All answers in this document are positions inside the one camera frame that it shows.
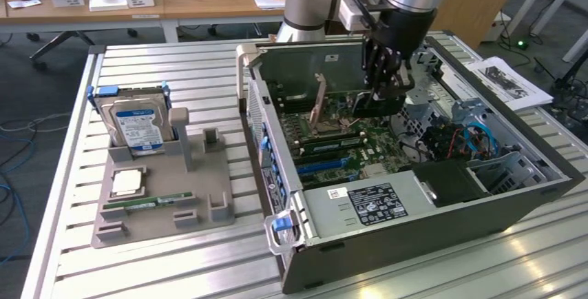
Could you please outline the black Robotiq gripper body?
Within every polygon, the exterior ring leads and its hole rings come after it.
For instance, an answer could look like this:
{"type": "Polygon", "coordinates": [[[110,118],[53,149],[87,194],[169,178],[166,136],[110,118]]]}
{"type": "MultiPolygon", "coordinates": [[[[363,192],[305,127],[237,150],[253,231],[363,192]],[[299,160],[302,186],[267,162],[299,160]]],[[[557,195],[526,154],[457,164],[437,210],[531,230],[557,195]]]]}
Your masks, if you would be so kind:
{"type": "Polygon", "coordinates": [[[421,45],[434,18],[435,10],[427,12],[410,12],[399,8],[382,10],[373,31],[377,57],[383,54],[398,54],[399,59],[407,59],[421,45]]]}

